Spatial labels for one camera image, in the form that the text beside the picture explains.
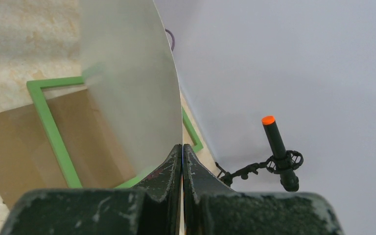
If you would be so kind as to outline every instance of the black tube with orange tip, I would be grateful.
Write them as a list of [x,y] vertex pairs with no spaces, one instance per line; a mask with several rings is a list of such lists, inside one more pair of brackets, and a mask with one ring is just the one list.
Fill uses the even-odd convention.
[[292,169],[293,161],[286,153],[276,120],[274,116],[267,116],[261,121],[273,152],[277,171],[280,171],[280,183],[286,191],[296,192],[299,189],[299,178]]

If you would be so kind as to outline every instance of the green frame corner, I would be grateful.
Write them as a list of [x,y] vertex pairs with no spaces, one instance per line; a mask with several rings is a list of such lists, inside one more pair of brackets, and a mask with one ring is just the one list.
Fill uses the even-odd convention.
[[[82,188],[83,186],[81,185],[80,179],[78,178],[77,172],[75,171],[70,155],[67,151],[66,146],[64,145],[64,141],[61,137],[60,131],[57,128],[42,90],[75,85],[84,85],[84,80],[81,76],[32,80],[26,82],[26,87],[29,91],[32,102],[34,103],[35,109],[37,110],[38,116],[40,117],[41,123],[51,144],[52,150],[54,151],[54,154],[57,158],[57,162],[61,168],[64,178],[66,179],[68,187]],[[195,132],[195,129],[192,126],[192,123],[189,120],[184,108],[182,108],[182,121],[188,131],[190,138],[192,139],[192,142],[194,143],[192,149],[195,153],[200,151],[203,148],[203,145],[197,133]],[[140,180],[142,179],[135,177],[115,188],[130,188],[133,185],[137,184]]]

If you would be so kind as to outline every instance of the cardboard sheet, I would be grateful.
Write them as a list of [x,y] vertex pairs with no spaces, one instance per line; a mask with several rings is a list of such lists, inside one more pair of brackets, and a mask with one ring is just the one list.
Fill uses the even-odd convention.
[[[135,177],[128,158],[87,90],[48,100],[86,188],[113,188]],[[12,208],[26,191],[66,188],[35,107],[0,113],[0,195]]]

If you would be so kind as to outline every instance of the curved translucent sheet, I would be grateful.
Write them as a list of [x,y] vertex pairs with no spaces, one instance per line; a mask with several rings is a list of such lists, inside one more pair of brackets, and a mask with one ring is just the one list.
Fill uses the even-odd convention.
[[164,26],[152,0],[82,0],[80,7],[83,78],[133,170],[144,177],[182,143],[178,79]]

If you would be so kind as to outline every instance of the wall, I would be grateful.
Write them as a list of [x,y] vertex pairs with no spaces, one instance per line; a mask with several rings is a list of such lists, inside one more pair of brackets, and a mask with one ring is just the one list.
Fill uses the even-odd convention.
[[[275,115],[301,151],[301,191],[334,206],[347,234],[376,234],[376,1],[155,0],[176,37],[180,84],[216,161],[271,155]],[[240,191],[283,191],[261,171]]]

